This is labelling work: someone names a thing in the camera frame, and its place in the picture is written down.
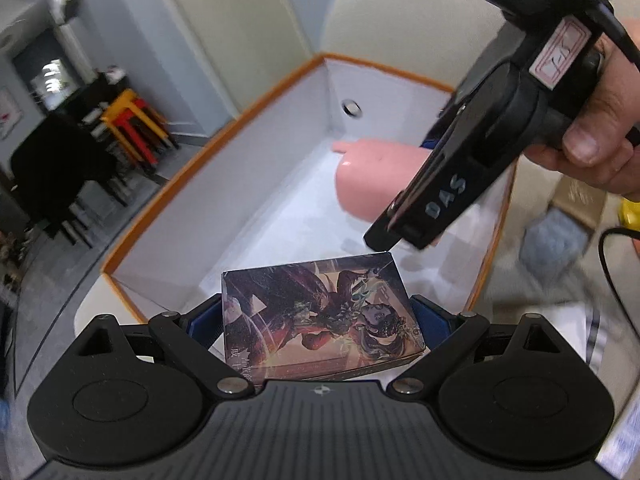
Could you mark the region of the person right hand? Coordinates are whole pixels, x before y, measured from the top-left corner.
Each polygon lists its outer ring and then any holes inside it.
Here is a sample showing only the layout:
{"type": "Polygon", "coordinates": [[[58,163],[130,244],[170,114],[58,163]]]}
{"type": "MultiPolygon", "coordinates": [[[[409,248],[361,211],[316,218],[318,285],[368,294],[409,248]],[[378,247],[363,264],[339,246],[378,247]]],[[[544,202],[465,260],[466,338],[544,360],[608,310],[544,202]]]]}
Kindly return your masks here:
{"type": "Polygon", "coordinates": [[[524,155],[544,169],[637,203],[639,150],[626,135],[639,122],[639,71],[608,37],[597,48],[604,56],[600,80],[566,130],[562,148],[532,145],[524,155]]]}

